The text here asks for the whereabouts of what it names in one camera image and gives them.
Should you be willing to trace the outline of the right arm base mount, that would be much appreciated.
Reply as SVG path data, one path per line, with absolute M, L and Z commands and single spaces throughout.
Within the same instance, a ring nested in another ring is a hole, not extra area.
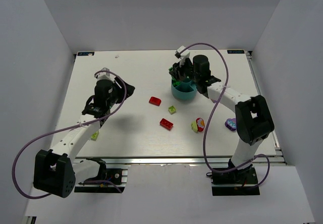
M 258 178 L 254 167 L 218 174 L 209 172 L 213 196 L 258 196 L 260 195 Z

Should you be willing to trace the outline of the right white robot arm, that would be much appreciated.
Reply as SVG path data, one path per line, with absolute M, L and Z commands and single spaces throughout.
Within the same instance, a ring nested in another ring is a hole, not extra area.
M 256 152 L 269 134 L 274 130 L 274 123 L 266 99 L 261 96 L 249 96 L 227 86 L 211 74 L 209 60 L 205 55 L 176 53 L 179 62 L 174 63 L 169 74 L 177 81 L 191 80 L 197 91 L 206 98 L 230 109 L 236 118 L 239 142 L 228 163 L 228 173 L 244 170 L 256 159 Z

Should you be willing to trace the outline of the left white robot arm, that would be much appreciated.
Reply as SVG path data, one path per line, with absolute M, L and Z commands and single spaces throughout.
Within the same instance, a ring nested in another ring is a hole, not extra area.
M 77 128 L 70 130 L 49 150 L 37 153 L 34 188 L 66 198 L 76 184 L 105 181 L 107 172 L 102 159 L 90 157 L 79 163 L 74 163 L 74 160 L 92 135 L 104 125 L 111 108 L 130 97 L 134 90 L 134 86 L 123 83 L 119 78 L 98 79 L 94 94 L 88 98 L 77 122 Z

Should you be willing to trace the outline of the green lego plate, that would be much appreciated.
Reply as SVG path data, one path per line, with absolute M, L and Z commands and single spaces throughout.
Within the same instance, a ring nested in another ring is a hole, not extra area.
M 173 69 L 173 67 L 169 68 L 169 74 L 172 78 L 172 81 L 175 81 L 177 82 L 178 79 L 177 79 L 177 71 Z

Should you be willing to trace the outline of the purple paw lego piece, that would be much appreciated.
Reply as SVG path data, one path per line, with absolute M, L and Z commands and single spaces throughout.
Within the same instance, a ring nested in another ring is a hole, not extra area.
M 225 127 L 230 131 L 235 132 L 237 130 L 237 124 L 235 118 L 229 118 L 225 121 Z

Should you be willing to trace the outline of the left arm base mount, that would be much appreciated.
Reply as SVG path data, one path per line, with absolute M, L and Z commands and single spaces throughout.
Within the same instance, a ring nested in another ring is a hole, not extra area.
M 117 193 L 125 190 L 127 170 L 108 167 L 100 158 L 86 158 L 73 164 L 76 193 Z

